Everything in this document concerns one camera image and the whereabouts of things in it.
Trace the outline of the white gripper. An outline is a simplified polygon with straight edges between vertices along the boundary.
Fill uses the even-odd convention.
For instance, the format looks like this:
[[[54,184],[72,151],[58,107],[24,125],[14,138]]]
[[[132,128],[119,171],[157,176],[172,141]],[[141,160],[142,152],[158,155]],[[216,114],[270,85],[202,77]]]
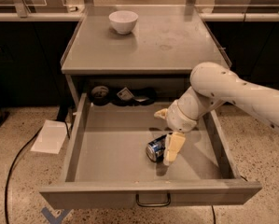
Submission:
[[[168,127],[174,131],[172,134],[167,134],[165,138],[163,163],[170,165],[176,160],[180,149],[186,141],[183,133],[188,133],[196,127],[197,121],[185,116],[176,100],[168,108],[155,112],[154,117],[166,119]]]

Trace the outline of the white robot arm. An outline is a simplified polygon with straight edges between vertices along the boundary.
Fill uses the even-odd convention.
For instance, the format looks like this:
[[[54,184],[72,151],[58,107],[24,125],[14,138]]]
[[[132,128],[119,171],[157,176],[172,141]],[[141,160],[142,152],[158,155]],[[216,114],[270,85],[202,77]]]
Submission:
[[[200,63],[190,74],[190,87],[182,96],[155,113],[173,131],[165,141],[164,163],[169,165],[205,114],[231,103],[279,132],[279,90],[240,79],[217,63]]]

